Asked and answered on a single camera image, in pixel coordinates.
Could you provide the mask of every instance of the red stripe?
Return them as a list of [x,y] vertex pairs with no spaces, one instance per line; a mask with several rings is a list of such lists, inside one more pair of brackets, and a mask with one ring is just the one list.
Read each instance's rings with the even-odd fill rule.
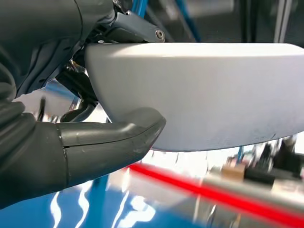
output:
[[289,227],[304,228],[304,214],[295,214],[286,211],[274,205],[266,204],[256,199],[250,199],[244,196],[239,196],[231,192],[214,189],[210,186],[198,186],[184,178],[178,178],[172,175],[156,171],[142,164],[133,164],[129,166],[132,171],[149,176],[155,180],[173,185],[180,189],[209,198],[217,203],[225,204],[240,209],[244,212],[249,212],[261,219],[275,222],[276,224]]

